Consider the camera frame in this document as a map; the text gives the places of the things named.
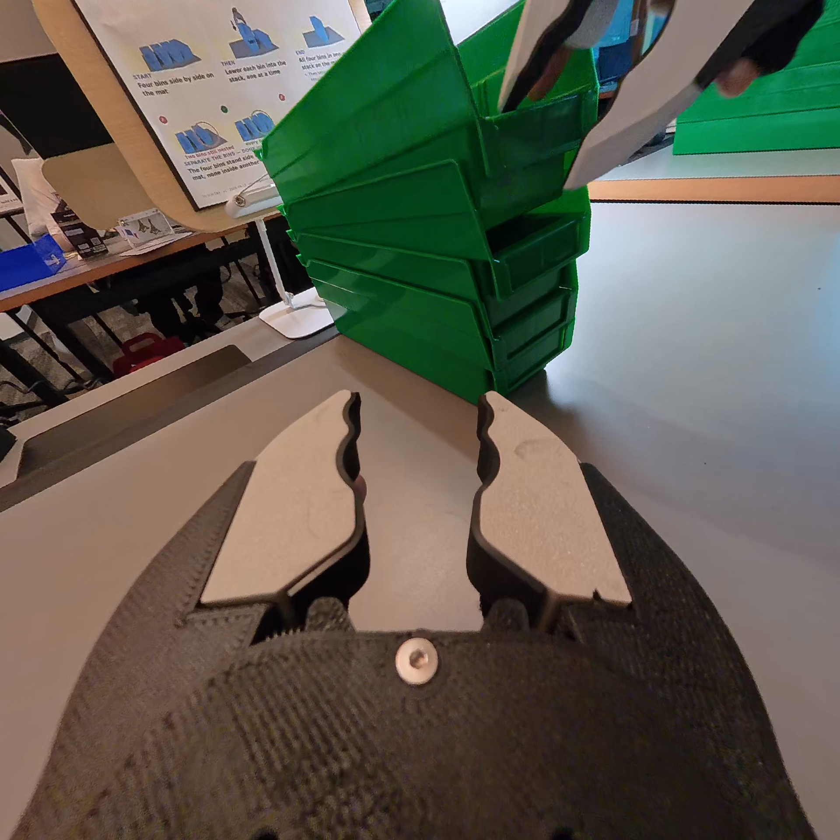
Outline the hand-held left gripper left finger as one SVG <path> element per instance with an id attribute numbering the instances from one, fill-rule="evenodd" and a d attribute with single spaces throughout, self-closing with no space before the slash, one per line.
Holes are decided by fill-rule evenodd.
<path id="1" fill-rule="evenodd" d="M 282 622 L 321 597 L 348 606 L 370 572 L 360 435 L 361 395 L 339 391 L 259 452 L 201 606 L 270 606 Z"/>

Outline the green plastic bin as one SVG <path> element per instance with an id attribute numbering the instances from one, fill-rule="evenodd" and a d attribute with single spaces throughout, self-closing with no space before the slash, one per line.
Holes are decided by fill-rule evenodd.
<path id="1" fill-rule="evenodd" d="M 488 257 L 432 255 L 317 234 L 298 246 L 312 279 L 420 312 L 433 303 L 469 305 L 494 355 L 573 329 L 575 262 L 589 240 L 574 216 L 521 217 L 484 237 Z"/>
<path id="2" fill-rule="evenodd" d="M 456 45 L 440 2 L 391 3 L 263 142 L 280 204 L 454 161 L 499 224 L 560 197 L 597 116 L 589 50 L 540 101 L 497 100 L 524 2 Z"/>
<path id="3" fill-rule="evenodd" d="M 318 260 L 308 272 L 342 336 L 469 403 L 516 391 L 572 343 L 574 261 L 546 276 L 548 295 L 498 328 L 473 301 Z"/>
<path id="4" fill-rule="evenodd" d="M 496 179 L 483 181 L 474 196 L 454 160 L 336 187 L 281 210 L 297 246 L 299 235 L 315 234 L 472 259 L 488 257 L 484 237 L 491 229 L 521 217 L 578 217 L 588 234 L 586 253 L 592 221 L 585 190 L 552 200 L 521 197 L 508 180 Z"/>

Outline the wood-edged white table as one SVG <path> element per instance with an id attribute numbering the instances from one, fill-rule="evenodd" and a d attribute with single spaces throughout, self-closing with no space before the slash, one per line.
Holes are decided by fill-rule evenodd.
<path id="1" fill-rule="evenodd" d="M 589 184 L 602 203 L 839 204 L 839 149 L 724 154 L 657 150 Z"/>

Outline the red bag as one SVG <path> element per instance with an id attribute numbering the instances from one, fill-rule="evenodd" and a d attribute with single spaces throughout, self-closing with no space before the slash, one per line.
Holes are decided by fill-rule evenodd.
<path id="1" fill-rule="evenodd" d="M 164 338 L 154 332 L 142 332 L 119 347 L 120 355 L 112 363 L 115 378 L 122 378 L 186 349 L 180 338 Z"/>

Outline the white board stand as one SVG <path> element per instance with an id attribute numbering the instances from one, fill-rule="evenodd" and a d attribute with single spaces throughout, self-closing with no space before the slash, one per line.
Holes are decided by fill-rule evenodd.
<path id="1" fill-rule="evenodd" d="M 304 280 L 304 269 L 292 267 L 289 248 L 284 244 L 275 248 L 263 217 L 256 220 L 255 226 L 280 297 L 259 318 L 287 340 L 303 340 L 333 327 L 328 305 L 312 282 Z"/>

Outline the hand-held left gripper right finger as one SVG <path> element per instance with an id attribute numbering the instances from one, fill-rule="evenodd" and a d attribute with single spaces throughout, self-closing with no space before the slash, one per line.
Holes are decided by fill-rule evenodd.
<path id="1" fill-rule="evenodd" d="M 479 399 L 477 437 L 467 575 L 482 615 L 515 601 L 531 628 L 551 631 L 569 605 L 628 608 L 631 592 L 567 444 L 498 392 Z"/>

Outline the blue plastic bin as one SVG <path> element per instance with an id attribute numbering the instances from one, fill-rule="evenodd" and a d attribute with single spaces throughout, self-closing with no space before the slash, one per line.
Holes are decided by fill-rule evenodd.
<path id="1" fill-rule="evenodd" d="M 54 276 L 67 264 L 65 253 L 47 233 L 29 245 L 1 252 L 1 292 Z"/>

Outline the black printed card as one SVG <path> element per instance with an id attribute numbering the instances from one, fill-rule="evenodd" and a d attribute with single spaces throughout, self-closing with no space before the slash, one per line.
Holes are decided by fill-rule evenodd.
<path id="1" fill-rule="evenodd" d="M 103 241 L 102 234 L 97 229 L 82 222 L 79 216 L 68 206 L 60 204 L 51 216 L 72 249 L 81 259 L 95 259 L 109 254 L 109 249 Z"/>

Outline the stack of green bins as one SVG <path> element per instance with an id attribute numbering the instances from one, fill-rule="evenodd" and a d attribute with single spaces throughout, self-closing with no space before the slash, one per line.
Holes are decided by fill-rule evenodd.
<path id="1" fill-rule="evenodd" d="M 839 146 L 839 2 L 803 38 L 791 63 L 738 98 L 711 87 L 676 122 L 674 153 L 812 151 Z"/>

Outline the clear page holder bar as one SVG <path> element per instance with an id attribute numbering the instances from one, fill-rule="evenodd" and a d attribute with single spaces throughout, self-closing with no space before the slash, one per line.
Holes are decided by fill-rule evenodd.
<path id="1" fill-rule="evenodd" d="M 276 184 L 265 174 L 228 198 L 225 211 L 233 219 L 271 213 L 281 205 Z"/>

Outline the white instruction sheet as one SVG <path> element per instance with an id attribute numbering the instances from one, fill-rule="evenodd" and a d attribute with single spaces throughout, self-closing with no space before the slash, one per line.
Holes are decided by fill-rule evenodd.
<path id="1" fill-rule="evenodd" d="M 351 1 L 73 5 L 197 211 L 266 175 L 263 139 L 371 26 Z"/>

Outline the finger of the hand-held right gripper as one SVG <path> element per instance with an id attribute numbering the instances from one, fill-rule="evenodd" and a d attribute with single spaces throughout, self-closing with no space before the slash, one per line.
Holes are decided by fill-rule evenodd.
<path id="1" fill-rule="evenodd" d="M 527 1 L 505 68 L 497 110 L 517 110 L 562 49 L 578 49 L 593 1 Z"/>
<path id="2" fill-rule="evenodd" d="M 758 15 L 750 1 L 673 2 L 658 38 L 619 85 L 612 106 L 588 132 L 565 191 L 588 186 L 624 163 L 685 111 L 740 57 Z"/>

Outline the brown wooden table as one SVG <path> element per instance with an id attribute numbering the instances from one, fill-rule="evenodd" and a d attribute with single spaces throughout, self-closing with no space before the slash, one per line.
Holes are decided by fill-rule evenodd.
<path id="1" fill-rule="evenodd" d="M 94 319 L 120 352 L 121 341 L 100 319 L 102 312 L 128 303 L 132 294 L 145 295 L 163 288 L 169 292 L 195 288 L 195 278 L 215 267 L 222 269 L 256 255 L 260 266 L 267 259 L 260 243 L 256 224 L 235 227 L 222 234 L 193 234 L 165 247 L 140 256 L 112 255 L 101 257 L 76 268 L 63 270 L 37 282 L 31 290 L 19 287 L 2 298 L 2 314 L 13 316 L 22 307 L 29 307 L 60 341 L 70 354 L 91 373 L 90 380 L 81 380 L 74 369 L 70 377 L 76 385 L 61 388 L 52 385 L 18 353 L 2 344 L 2 368 L 23 384 L 26 393 L 35 394 L 36 402 L 18 406 L 2 406 L 2 416 L 10 417 L 36 406 L 53 407 L 67 402 L 67 392 L 86 390 L 98 382 L 115 379 L 112 365 L 103 362 L 82 342 L 71 327 L 85 319 Z"/>

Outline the clear acrylic sign holder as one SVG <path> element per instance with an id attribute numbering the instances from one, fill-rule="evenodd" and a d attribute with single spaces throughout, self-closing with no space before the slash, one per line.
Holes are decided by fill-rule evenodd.
<path id="1" fill-rule="evenodd" d="M 142 256 L 194 233 L 158 208 L 121 218 L 115 230 L 127 246 L 124 256 Z"/>

